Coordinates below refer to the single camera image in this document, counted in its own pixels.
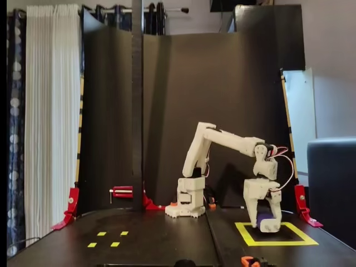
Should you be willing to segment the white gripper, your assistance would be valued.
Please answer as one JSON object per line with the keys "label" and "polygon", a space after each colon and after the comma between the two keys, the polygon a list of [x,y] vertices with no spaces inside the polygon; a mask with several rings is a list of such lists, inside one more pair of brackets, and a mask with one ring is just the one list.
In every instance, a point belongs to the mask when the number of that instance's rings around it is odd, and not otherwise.
{"label": "white gripper", "polygon": [[[269,179],[246,179],[244,181],[243,197],[252,227],[257,227],[258,200],[265,199],[270,189],[276,189],[279,183]],[[270,204],[274,219],[281,223],[281,191],[270,191],[266,198]]]}

